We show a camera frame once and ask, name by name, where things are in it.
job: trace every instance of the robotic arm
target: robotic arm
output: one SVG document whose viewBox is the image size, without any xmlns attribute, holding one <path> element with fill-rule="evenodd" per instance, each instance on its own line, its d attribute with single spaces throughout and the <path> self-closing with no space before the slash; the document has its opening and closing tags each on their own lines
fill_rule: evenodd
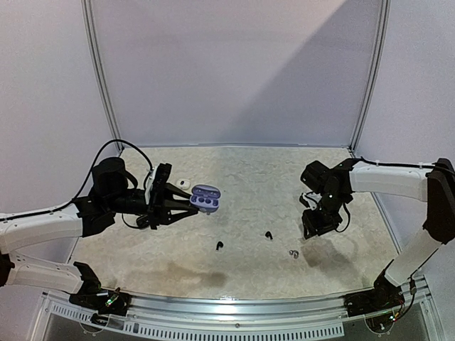
<svg viewBox="0 0 455 341">
<path fill-rule="evenodd" d="M 22 284 L 65 291 L 73 304 L 100 314 L 126 315 L 130 295 L 119 288 L 102 289 L 87 264 L 59 264 L 24 256 L 16 250 L 57 238 L 99 234 L 114 224 L 117 213 L 138 215 L 139 227 L 156 229 L 160 224 L 207 212 L 197 202 L 191 203 L 190 194 L 167 183 L 170 172 L 170 164 L 159 165 L 144 181 L 145 190 L 140 190 L 122 159 L 106 158 L 91 170 L 93 187 L 88 196 L 44 211 L 0 215 L 0 286 Z M 128 180 L 133 188 L 128 188 Z"/>
<path fill-rule="evenodd" d="M 427 202 L 427 220 L 405 250 L 393 259 L 374 282 L 374 289 L 345 296 L 349 316 L 392 308 L 404 302 L 400 286 L 436 251 L 455 238 L 455 172 L 449 160 L 434 164 L 403 165 L 348 158 L 329 169 L 319 161 L 310 163 L 301 181 L 311 190 L 300 201 L 304 238 L 337 229 L 338 211 L 354 192 L 376 192 L 412 197 Z"/>
</svg>

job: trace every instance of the beige table surface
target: beige table surface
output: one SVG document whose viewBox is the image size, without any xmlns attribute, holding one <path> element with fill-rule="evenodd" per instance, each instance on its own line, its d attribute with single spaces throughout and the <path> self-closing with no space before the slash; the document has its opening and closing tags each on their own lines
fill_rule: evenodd
<svg viewBox="0 0 455 341">
<path fill-rule="evenodd" d="M 396 255 L 371 194 L 356 193 L 345 233 L 302 239 L 300 175 L 307 163 L 329 167 L 349 157 L 340 148 L 144 148 L 152 163 L 173 165 L 170 182 L 222 191 L 220 209 L 157 231 L 116 224 L 79 239 L 72 261 L 88 263 L 104 287 L 189 298 L 296 298 L 372 286 Z M 142 183 L 146 163 L 134 150 L 122 158 Z M 128 222 L 134 218 L 126 216 Z M 265 238 L 266 231 L 273 241 Z M 216 244 L 224 247 L 216 251 Z M 298 250 L 293 259 L 289 250 Z"/>
</svg>

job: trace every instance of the marble-patterned surface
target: marble-patterned surface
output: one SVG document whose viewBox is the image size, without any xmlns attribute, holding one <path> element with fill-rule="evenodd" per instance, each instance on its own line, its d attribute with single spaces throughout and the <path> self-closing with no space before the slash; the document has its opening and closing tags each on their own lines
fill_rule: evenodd
<svg viewBox="0 0 455 341">
<path fill-rule="evenodd" d="M 170 181 L 222 190 L 220 209 L 157 231 L 117 223 L 80 239 L 72 261 L 91 265 L 104 287 L 191 298 L 266 299 L 318 296 L 371 286 L 396 255 L 369 193 L 354 195 L 345 233 L 303 241 L 299 178 L 307 163 L 332 167 L 349 157 L 338 148 L 145 148 L 154 164 L 171 163 Z M 146 163 L 122 158 L 142 183 Z M 128 222 L 134 218 L 126 216 Z M 270 231 L 273 241 L 264 234 Z M 218 241 L 224 247 L 216 251 Z M 289 250 L 298 250 L 293 259 Z"/>
</svg>

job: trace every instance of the white backdrop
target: white backdrop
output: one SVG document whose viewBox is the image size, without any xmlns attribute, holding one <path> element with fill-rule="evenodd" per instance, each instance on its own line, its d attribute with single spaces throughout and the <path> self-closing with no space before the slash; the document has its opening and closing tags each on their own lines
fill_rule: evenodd
<svg viewBox="0 0 455 341">
<path fill-rule="evenodd" d="M 122 137 L 347 146 L 380 0 L 96 0 Z"/>
<path fill-rule="evenodd" d="M 80 1 L 2 1 L 0 46 L 0 212 L 60 204 L 110 139 Z M 66 261 L 73 244 L 22 251 Z M 42 291 L 0 288 L 2 341 L 26 340 Z"/>
<path fill-rule="evenodd" d="M 455 163 L 455 3 L 393 1 L 373 99 L 357 154 L 391 162 Z M 426 205 L 380 199 L 402 246 L 426 215 Z M 447 340 L 455 340 L 455 242 L 425 267 Z"/>
</svg>

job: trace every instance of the white wall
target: white wall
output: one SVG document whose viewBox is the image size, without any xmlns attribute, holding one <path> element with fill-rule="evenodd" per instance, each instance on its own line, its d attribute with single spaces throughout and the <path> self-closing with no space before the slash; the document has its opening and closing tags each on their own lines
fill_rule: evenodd
<svg viewBox="0 0 455 341">
<path fill-rule="evenodd" d="M 455 163 L 455 2 L 392 1 L 378 81 L 357 154 L 397 162 Z M 401 245 L 425 219 L 425 204 L 380 196 Z M 425 274 L 448 340 L 455 340 L 455 243 Z"/>
<path fill-rule="evenodd" d="M 380 0 L 96 0 L 122 136 L 348 145 Z"/>
<path fill-rule="evenodd" d="M 65 202 L 110 139 L 80 1 L 2 1 L 0 46 L 0 211 Z M 65 261 L 73 242 L 24 253 Z M 27 338 L 41 291 L 0 288 L 0 339 Z"/>
</svg>

